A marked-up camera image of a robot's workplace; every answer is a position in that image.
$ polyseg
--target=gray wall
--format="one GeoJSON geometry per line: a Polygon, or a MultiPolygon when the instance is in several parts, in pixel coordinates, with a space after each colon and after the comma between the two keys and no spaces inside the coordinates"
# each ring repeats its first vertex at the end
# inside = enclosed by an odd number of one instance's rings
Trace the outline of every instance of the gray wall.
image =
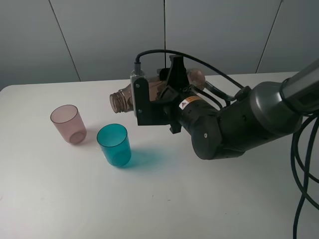
{"type": "Polygon", "coordinates": [[[166,0],[166,47],[228,74],[255,73],[279,5],[280,0],[166,0]]]}
{"type": "Polygon", "coordinates": [[[258,73],[299,71],[319,58],[319,0],[283,1],[258,73]]]}
{"type": "Polygon", "coordinates": [[[48,1],[2,0],[0,5],[0,90],[79,81],[48,1]]]}
{"type": "MultiPolygon", "coordinates": [[[[127,79],[135,56],[164,48],[163,0],[51,0],[81,81],[127,79]]],[[[156,74],[164,55],[143,58],[156,74]]]]}
{"type": "MultiPolygon", "coordinates": [[[[127,79],[137,53],[164,48],[163,0],[51,2],[54,11],[49,0],[1,1],[0,90],[127,79]]],[[[317,0],[165,0],[166,47],[228,74],[298,71],[319,56],[318,8],[317,0]]],[[[142,64],[153,75],[164,56],[142,64]]]]}

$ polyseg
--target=warning label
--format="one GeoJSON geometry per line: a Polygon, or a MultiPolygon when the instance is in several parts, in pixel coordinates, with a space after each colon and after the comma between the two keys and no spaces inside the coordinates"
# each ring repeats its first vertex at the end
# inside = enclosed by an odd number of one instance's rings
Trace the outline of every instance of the warning label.
{"type": "Polygon", "coordinates": [[[190,96],[190,97],[187,97],[185,100],[183,100],[180,104],[179,104],[179,107],[184,110],[184,108],[191,102],[193,101],[197,101],[197,100],[202,100],[201,97],[199,96],[190,96]]]}

